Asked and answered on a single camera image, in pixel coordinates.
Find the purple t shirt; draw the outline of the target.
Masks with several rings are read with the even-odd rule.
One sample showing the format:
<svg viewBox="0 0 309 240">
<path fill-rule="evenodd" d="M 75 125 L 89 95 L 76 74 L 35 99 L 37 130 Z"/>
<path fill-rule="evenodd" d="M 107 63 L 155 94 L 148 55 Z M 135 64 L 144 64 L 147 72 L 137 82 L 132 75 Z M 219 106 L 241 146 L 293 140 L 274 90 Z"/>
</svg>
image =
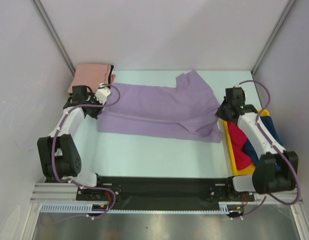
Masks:
<svg viewBox="0 0 309 240">
<path fill-rule="evenodd" d="M 182 73 L 175 87 L 116 83 L 116 104 L 98 116 L 98 131 L 220 143 L 215 113 L 220 104 L 213 89 L 196 72 Z"/>
</svg>

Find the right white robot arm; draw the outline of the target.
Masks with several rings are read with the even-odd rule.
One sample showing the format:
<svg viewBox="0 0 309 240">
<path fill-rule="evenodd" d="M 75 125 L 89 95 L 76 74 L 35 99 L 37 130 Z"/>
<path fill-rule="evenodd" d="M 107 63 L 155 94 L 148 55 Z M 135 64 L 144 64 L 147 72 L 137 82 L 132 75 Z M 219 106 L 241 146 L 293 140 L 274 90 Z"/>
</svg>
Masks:
<svg viewBox="0 0 309 240">
<path fill-rule="evenodd" d="M 238 200 L 243 192 L 272 194 L 296 190 L 298 194 L 301 193 L 297 154 L 286 150 L 275 140 L 261 121 L 260 112 L 252 104 L 246 104 L 241 87 L 225 90 L 216 116 L 238 126 L 258 156 L 258 165 L 253 174 L 235 176 L 233 183 L 226 186 L 225 195 L 229 200 Z"/>
</svg>

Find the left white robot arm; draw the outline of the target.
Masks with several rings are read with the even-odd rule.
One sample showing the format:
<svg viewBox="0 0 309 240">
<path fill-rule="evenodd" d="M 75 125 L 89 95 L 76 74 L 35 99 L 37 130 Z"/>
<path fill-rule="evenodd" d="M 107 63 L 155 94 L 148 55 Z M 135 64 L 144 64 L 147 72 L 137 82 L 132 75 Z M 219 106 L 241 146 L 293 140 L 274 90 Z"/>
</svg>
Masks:
<svg viewBox="0 0 309 240">
<path fill-rule="evenodd" d="M 97 90 L 86 85 L 72 88 L 55 129 L 37 140 L 41 169 L 47 181 L 76 182 L 88 187 L 87 193 L 94 200 L 104 196 L 105 187 L 97 183 L 97 174 L 83 167 L 74 137 L 87 116 L 96 118 L 102 112 L 110 95 L 110 88 L 104 84 Z"/>
</svg>

